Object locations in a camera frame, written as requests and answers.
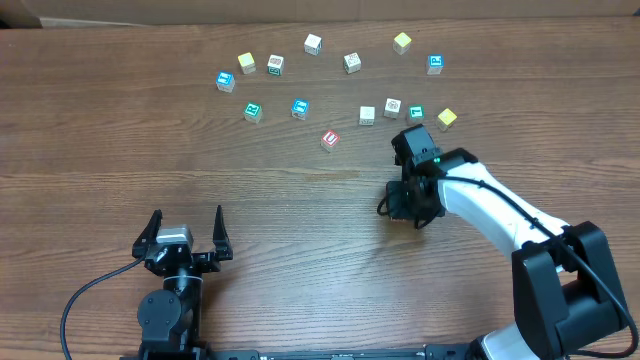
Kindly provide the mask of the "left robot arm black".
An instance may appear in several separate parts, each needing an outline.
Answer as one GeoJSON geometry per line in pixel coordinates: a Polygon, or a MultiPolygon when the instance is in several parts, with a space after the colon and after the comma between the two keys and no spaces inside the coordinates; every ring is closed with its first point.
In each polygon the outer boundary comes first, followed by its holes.
{"type": "Polygon", "coordinates": [[[223,210],[216,209],[212,243],[206,252],[193,250],[186,225],[165,227],[156,210],[132,246],[132,256],[163,279],[162,288],[148,293],[137,310],[142,329],[140,359],[212,359],[210,345],[200,339],[203,279],[219,272],[233,258],[223,210]]]}

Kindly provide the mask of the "red U block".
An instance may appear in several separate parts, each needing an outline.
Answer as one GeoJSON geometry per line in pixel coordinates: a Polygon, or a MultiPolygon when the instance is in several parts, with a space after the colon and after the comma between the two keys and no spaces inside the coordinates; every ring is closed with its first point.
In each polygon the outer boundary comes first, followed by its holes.
{"type": "Polygon", "coordinates": [[[321,137],[321,147],[327,152],[333,152],[341,137],[335,131],[328,129],[321,137]]]}

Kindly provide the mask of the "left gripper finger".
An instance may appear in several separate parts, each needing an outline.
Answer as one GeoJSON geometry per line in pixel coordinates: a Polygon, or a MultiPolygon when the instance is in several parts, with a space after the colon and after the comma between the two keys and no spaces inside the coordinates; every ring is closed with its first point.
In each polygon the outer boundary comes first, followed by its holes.
{"type": "Polygon", "coordinates": [[[146,227],[132,245],[132,256],[135,259],[145,257],[149,247],[157,243],[156,237],[161,227],[162,218],[162,211],[156,209],[146,227]]]}
{"type": "Polygon", "coordinates": [[[221,205],[217,206],[212,242],[215,247],[215,255],[218,261],[233,259],[233,249],[224,224],[224,214],[221,205]]]}

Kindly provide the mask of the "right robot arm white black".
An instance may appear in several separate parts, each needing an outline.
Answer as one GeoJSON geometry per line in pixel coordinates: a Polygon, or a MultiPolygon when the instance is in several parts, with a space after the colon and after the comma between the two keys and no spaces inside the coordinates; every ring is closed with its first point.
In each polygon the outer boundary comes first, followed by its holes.
{"type": "Polygon", "coordinates": [[[391,145],[402,174],[377,212],[422,229],[452,213],[511,263],[513,324],[469,344],[427,345],[427,359],[622,359],[639,347],[605,233],[546,214],[497,181],[463,148],[442,151],[422,125],[391,145]]]}

